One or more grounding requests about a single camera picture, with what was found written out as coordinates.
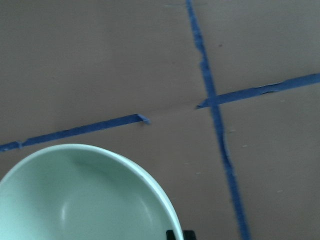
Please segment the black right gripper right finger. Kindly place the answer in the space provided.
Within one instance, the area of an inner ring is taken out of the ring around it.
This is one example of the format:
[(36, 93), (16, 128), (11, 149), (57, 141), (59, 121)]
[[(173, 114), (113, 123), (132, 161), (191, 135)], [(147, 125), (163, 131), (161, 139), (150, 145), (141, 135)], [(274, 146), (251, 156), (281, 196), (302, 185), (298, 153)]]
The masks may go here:
[(183, 230), (184, 240), (196, 240), (196, 233), (193, 230)]

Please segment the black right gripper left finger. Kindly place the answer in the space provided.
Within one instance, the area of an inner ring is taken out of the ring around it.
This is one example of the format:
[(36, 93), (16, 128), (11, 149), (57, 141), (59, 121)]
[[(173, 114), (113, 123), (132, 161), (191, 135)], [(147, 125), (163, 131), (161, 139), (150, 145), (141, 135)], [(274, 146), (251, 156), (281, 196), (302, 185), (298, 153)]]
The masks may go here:
[(175, 233), (173, 230), (166, 231), (166, 239), (167, 240), (176, 240)]

